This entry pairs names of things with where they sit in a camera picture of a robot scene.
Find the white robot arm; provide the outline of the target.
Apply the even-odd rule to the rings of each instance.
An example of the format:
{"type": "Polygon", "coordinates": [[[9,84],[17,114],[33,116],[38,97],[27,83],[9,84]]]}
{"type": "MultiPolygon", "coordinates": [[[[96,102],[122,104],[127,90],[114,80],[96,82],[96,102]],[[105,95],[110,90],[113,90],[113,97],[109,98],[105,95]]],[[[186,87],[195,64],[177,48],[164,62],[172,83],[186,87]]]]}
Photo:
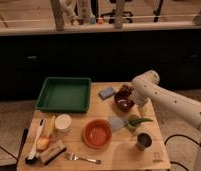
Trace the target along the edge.
{"type": "MultiPolygon", "coordinates": [[[[201,132],[201,102],[164,89],[158,85],[160,77],[154,70],[138,75],[132,80],[132,99],[143,107],[149,99],[176,113],[201,132]]],[[[201,171],[201,147],[198,150],[194,171],[201,171]]]]}

